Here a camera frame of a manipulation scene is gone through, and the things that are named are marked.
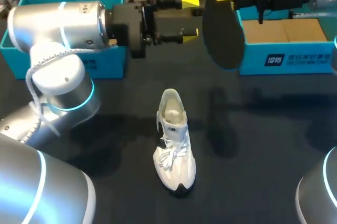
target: logo on insole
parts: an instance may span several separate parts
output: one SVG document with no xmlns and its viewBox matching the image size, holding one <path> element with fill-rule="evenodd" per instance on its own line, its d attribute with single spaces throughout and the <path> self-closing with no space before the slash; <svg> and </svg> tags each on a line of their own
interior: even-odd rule
<svg viewBox="0 0 337 224">
<path fill-rule="evenodd" d="M 265 61 L 265 66 L 281 66 L 284 59 L 284 54 L 269 54 Z"/>
</svg>

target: cardboard box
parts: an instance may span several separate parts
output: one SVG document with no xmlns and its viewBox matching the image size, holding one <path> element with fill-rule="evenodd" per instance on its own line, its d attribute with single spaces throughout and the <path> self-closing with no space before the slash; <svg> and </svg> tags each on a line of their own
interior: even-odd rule
<svg viewBox="0 0 337 224">
<path fill-rule="evenodd" d="M 78 1 L 101 1 L 106 8 L 124 3 L 124 0 L 20 0 L 19 5 Z M 30 66 L 29 55 L 18 51 L 14 47 L 8 35 L 8 30 L 1 41 L 0 51 L 16 79 L 25 79 Z M 124 77 L 125 54 L 125 47 L 112 47 L 100 53 L 79 54 L 78 56 L 82 59 L 91 78 L 121 79 Z"/>
<path fill-rule="evenodd" d="M 332 73 L 334 35 L 326 35 L 328 19 L 323 26 L 320 19 L 287 20 L 288 11 L 279 11 L 259 25 L 255 7 L 236 13 L 246 38 L 241 75 Z"/>
</svg>

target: brown cardboard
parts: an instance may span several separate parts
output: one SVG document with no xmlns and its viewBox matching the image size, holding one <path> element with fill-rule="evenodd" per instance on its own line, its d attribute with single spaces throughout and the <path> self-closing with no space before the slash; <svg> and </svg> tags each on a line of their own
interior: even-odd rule
<svg viewBox="0 0 337 224">
<path fill-rule="evenodd" d="M 280 43 L 288 42 L 288 37 L 282 21 L 264 21 L 262 25 L 257 20 L 242 21 L 246 42 L 248 43 Z"/>
<path fill-rule="evenodd" d="M 317 19 L 282 20 L 290 42 L 326 42 L 322 27 Z"/>
</svg>

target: shoe logo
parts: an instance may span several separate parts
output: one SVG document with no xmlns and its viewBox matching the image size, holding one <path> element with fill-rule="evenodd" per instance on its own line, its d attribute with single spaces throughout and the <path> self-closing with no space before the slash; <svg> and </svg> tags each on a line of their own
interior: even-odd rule
<svg viewBox="0 0 337 224">
<path fill-rule="evenodd" d="M 172 132 L 176 132 L 177 131 L 177 129 L 176 128 L 168 128 L 170 131 L 172 131 Z"/>
</svg>

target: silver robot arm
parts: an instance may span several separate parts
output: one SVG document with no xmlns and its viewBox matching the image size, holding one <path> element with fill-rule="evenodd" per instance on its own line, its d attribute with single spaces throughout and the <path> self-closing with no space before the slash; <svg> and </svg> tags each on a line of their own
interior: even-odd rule
<svg viewBox="0 0 337 224">
<path fill-rule="evenodd" d="M 100 2 L 20 6 L 9 13 L 8 33 L 18 50 L 29 53 L 34 66 L 69 48 L 107 48 L 104 13 Z M 93 81 L 75 54 L 43 65 L 32 79 L 42 92 L 43 116 L 59 132 L 91 118 L 100 107 Z M 55 136 L 44 122 L 35 129 L 37 119 L 27 105 L 0 121 L 0 133 L 17 141 L 28 136 L 25 143 L 37 147 Z"/>
<path fill-rule="evenodd" d="M 128 47 L 131 58 L 145 58 L 145 48 L 152 43 L 182 44 L 186 37 L 197 37 L 197 29 L 159 34 L 154 12 L 198 5 L 199 0 L 145 0 L 112 9 L 105 9 L 99 1 L 13 8 L 8 16 L 8 34 L 18 50 L 29 53 L 31 67 L 41 64 L 32 80 L 42 92 L 38 111 L 49 124 L 36 123 L 36 111 L 27 105 L 0 121 L 0 133 L 36 147 L 53 136 L 51 129 L 63 132 L 91 118 L 100 101 L 76 53 L 108 48 L 109 39 Z M 75 54 L 43 63 L 54 54 L 73 49 Z"/>
</svg>

